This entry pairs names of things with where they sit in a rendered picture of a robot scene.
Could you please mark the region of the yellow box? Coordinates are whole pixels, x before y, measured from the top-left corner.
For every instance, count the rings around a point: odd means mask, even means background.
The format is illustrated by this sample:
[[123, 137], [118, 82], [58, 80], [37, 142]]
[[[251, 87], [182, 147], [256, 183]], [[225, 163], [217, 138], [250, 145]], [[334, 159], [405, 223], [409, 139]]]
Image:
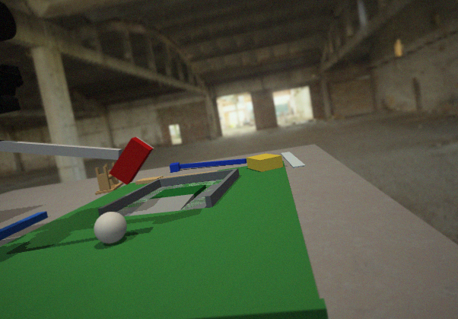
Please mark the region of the yellow box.
[[283, 167], [281, 155], [255, 155], [246, 158], [246, 161], [248, 168], [261, 172]]

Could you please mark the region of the white golf ball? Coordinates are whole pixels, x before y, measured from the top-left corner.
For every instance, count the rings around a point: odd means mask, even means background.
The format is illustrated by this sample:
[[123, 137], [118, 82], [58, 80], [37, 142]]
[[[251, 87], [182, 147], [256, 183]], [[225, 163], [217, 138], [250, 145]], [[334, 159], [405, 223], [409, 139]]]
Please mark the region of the white golf ball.
[[127, 223], [118, 212], [106, 212], [94, 223], [94, 234], [103, 243], [119, 241], [126, 233]]

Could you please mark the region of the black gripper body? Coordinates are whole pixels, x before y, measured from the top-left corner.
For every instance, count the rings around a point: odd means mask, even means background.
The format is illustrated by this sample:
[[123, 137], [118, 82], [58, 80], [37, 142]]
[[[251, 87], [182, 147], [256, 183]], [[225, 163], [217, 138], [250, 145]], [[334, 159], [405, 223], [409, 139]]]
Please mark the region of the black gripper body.
[[6, 94], [0, 96], [0, 114], [17, 110], [20, 110], [20, 106], [16, 97], [12, 97]]

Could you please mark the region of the pale grey flat bar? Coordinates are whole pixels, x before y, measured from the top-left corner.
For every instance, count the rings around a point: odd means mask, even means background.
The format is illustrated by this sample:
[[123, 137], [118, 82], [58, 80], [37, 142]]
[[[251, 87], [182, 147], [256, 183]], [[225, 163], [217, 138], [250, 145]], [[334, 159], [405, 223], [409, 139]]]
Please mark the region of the pale grey flat bar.
[[293, 167], [304, 167], [305, 164], [301, 162], [298, 158], [296, 158], [290, 152], [281, 153], [281, 155], [287, 160], [287, 162]]

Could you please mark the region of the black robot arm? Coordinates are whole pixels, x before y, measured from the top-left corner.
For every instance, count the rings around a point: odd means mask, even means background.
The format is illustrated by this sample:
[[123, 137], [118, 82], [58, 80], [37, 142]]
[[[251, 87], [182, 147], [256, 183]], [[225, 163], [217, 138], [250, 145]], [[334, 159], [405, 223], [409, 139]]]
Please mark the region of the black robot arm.
[[[0, 2], [0, 42], [15, 37], [17, 27], [8, 7]], [[18, 66], [0, 65], [0, 96], [3, 94], [15, 96], [16, 87], [23, 84]]]

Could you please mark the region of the green flat mat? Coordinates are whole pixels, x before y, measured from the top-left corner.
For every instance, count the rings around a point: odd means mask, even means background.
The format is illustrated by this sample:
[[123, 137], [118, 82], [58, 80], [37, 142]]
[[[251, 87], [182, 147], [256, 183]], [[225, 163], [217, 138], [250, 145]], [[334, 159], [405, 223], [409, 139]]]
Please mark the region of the green flat mat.
[[[129, 183], [0, 246], [0, 319], [84, 319], [320, 299], [283, 167], [244, 167], [213, 205], [123, 216], [103, 243], [98, 210]], [[218, 171], [224, 171], [218, 170]]]

